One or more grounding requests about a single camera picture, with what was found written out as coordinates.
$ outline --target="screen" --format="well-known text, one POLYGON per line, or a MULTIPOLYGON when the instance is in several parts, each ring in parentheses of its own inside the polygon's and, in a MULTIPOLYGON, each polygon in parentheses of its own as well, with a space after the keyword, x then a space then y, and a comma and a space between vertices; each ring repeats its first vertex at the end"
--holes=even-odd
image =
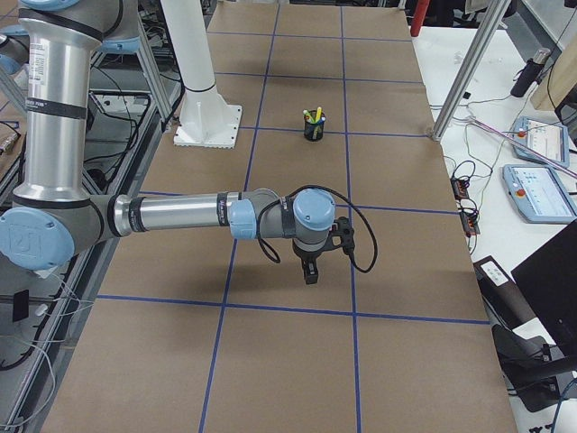
POLYGON ((547 168, 516 167, 513 170, 536 215, 540 217, 573 215, 556 180, 547 168))
POLYGON ((563 160, 563 129, 536 120, 527 122, 527 147, 550 160, 563 160))
POLYGON ((531 309, 565 355, 577 355, 577 221, 512 272, 531 309))

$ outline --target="grid line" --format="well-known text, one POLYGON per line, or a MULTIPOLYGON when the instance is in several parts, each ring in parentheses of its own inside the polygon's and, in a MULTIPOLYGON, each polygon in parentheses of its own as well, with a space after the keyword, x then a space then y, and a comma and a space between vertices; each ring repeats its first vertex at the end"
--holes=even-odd
POLYGON ((308 75, 276 75, 256 74, 253 72, 215 72, 215 75, 233 75, 239 77, 271 77, 271 78, 296 78, 296 79, 320 79, 325 81, 361 81, 369 83, 392 83, 392 84, 421 84, 423 81, 410 81, 403 79, 376 79, 376 78, 338 78, 338 77, 311 77, 308 75))
MULTIPOLYGON (((164 191, 140 191, 140 194, 150 194, 152 196, 167 196, 167 197, 180 197, 187 195, 184 193, 164 192, 164 191)), ((349 207, 349 206, 337 205, 337 207, 349 207)), ((358 207, 359 209, 381 210, 390 212, 410 212, 416 214, 438 214, 438 215, 452 215, 452 216, 459 215, 459 212, 456 210, 417 209, 411 207, 386 207, 386 206, 370 206, 370 205, 356 205, 356 207, 358 207)))
MULTIPOLYGON (((347 109, 347 99, 346 99, 346 58, 344 57, 344 13, 343 8, 339 8, 339 14, 341 18, 341 55, 343 61, 343 112, 344 112, 344 147, 345 147, 345 157, 346 157, 346 188, 347 195, 351 201, 353 189, 351 186, 351 155, 349 146, 349 116, 347 109)), ((348 207, 348 216, 351 224, 353 223, 353 210, 348 207)), ((362 433, 362 407, 361 407, 361 374, 359 367, 359 333, 357 324, 357 294, 355 286, 355 273, 353 263, 349 264, 351 273, 351 306, 353 308, 353 368, 354 368, 354 398, 355 398, 355 413, 356 413, 356 424, 357 433, 362 433)))
POLYGON ((300 314, 313 314, 319 316, 346 316, 357 318, 376 318, 376 319, 386 319, 386 320, 404 320, 409 322, 435 322, 435 323, 450 323, 455 325, 489 325, 488 320, 478 320, 474 318, 436 318, 432 316, 411 316, 402 314, 386 314, 386 313, 369 313, 369 312, 356 312, 351 311, 341 311, 336 309, 306 309, 300 307, 281 307, 274 305, 255 305, 255 304, 238 304, 226 302, 209 302, 203 300, 191 300, 191 299, 170 299, 170 298, 148 298, 143 296, 124 296, 124 295, 107 295, 99 294, 96 296, 98 299, 104 300, 126 300, 130 302, 145 302, 151 304, 179 304, 179 305, 196 305, 201 307, 215 307, 221 308, 225 306, 227 309, 253 309, 253 310, 264 310, 264 311, 278 311, 285 313, 300 313, 300 314))
POLYGON ((234 257, 236 255, 237 243, 238 241, 235 239, 233 242, 233 250, 231 251, 231 261, 229 263, 228 273, 226 275, 226 284, 224 286, 223 302, 221 304, 220 313, 218 316, 218 326, 216 327, 215 346, 213 348, 213 355, 210 361, 210 368, 208 370, 208 379, 206 380, 205 398, 203 400, 200 421, 198 422, 198 433, 203 433, 205 431, 206 414, 208 412, 208 403, 210 401, 210 391, 212 389, 213 379, 215 377, 216 358, 218 357, 220 336, 222 335, 223 331, 224 311, 226 310, 226 302, 228 301, 228 291, 230 288, 231 279, 233 277, 234 257))
POLYGON ((412 42, 410 39, 386 39, 386 38, 351 38, 346 36, 308 36, 304 34, 270 34, 257 32, 207 32, 208 34, 231 34, 238 36, 279 36, 283 38, 308 38, 308 39, 333 39, 344 41, 381 41, 381 42, 412 42))
MULTIPOLYGON (((240 126, 239 129, 250 129, 256 131, 281 131, 284 133, 302 133, 302 129, 275 128, 272 126, 240 126)), ((346 133, 344 131, 323 131, 323 134, 339 135, 368 135, 374 137, 399 137, 399 138, 429 138, 427 134, 394 134, 394 133, 346 133)))
MULTIPOLYGON (((274 33, 277 31, 277 24, 279 22, 279 14, 280 14, 280 7, 277 6, 277 13, 275 16, 274 28, 272 31, 273 34, 272 34, 272 37, 270 38, 269 57, 267 59, 267 68, 265 71, 266 74, 268 74, 269 70, 270 70, 270 58, 272 56, 272 50, 274 47, 274 33)), ((265 77, 264 80, 262 81, 261 101, 259 103, 259 111, 257 113, 256 126, 258 126, 260 121, 261 121, 262 104, 264 101, 264 95, 265 95, 266 87, 267 87, 267 77, 265 77)), ((256 140, 258 137, 258 133, 259 133, 259 131, 255 130, 254 135, 252 137, 251 154, 249 156, 248 166, 246 168, 246 177, 244 179, 244 189, 245 190, 248 188, 248 183, 249 183, 249 180, 251 178, 252 160, 254 158, 254 150, 256 147, 256 140)), ((215 347, 213 349, 213 357, 211 360, 210 370, 209 370, 209 374, 208 374, 208 380, 206 383, 205 399, 203 402, 202 415, 201 415, 200 422, 198 425, 198 433, 204 433, 204 431, 205 431, 206 414, 208 411, 208 404, 210 402, 210 392, 212 390, 212 382, 213 382, 213 378, 215 375, 216 358, 218 356, 218 347, 220 346, 220 337, 222 335, 222 330, 223 330, 224 314, 226 312, 226 307, 227 307, 226 304, 228 301, 228 292, 230 290, 231 279, 233 278, 234 257, 236 256, 237 244, 238 244, 238 241, 235 239, 234 243, 233 243, 233 250, 231 251, 231 261, 230 261, 230 264, 228 267, 228 275, 226 277, 226 285, 224 287, 223 305, 220 309, 220 316, 218 319, 218 327, 216 329, 215 347)))

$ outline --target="white cable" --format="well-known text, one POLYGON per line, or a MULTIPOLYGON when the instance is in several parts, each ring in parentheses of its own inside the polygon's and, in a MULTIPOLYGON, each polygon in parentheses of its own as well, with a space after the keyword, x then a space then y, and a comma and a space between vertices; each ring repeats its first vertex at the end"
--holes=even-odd
POLYGON ((54 370, 52 369, 52 362, 50 361, 50 357, 48 356, 48 354, 46 353, 46 351, 44 349, 42 349, 41 347, 38 347, 37 345, 34 345, 32 343, 28 343, 25 340, 22 340, 18 336, 0 336, 0 337, 13 338, 13 339, 19 341, 20 343, 22 343, 23 345, 27 345, 29 347, 33 347, 34 349, 38 349, 42 353, 42 356, 44 356, 44 359, 46 360, 46 364, 48 365, 48 370, 50 371, 50 377, 52 379, 52 388, 50 389, 50 393, 48 394, 46 401, 30 417, 28 417, 27 419, 25 419, 23 421, 20 421, 17 424, 0 424, 0 428, 19 428, 19 427, 22 427, 27 422, 32 421, 38 415, 40 415, 40 413, 44 410, 44 408, 46 408, 46 406, 48 405, 50 400, 52 400, 52 397, 54 396, 54 392, 56 392, 56 375, 54 374, 54 370))

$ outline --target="computer monitor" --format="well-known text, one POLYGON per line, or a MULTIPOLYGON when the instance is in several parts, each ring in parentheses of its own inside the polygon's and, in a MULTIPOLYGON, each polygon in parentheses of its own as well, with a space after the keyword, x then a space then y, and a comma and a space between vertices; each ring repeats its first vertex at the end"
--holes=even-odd
POLYGON ((563 354, 577 355, 577 221, 531 254, 512 275, 563 354))

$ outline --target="red object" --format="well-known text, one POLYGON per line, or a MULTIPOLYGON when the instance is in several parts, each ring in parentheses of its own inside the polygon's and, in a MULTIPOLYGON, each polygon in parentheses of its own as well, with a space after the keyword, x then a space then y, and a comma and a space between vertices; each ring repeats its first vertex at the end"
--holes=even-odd
POLYGON ((426 17, 426 10, 429 7, 429 2, 431 0, 418 0, 417 9, 415 10, 415 16, 413 17, 413 22, 411 23, 411 36, 416 38, 423 27, 423 21, 426 17))

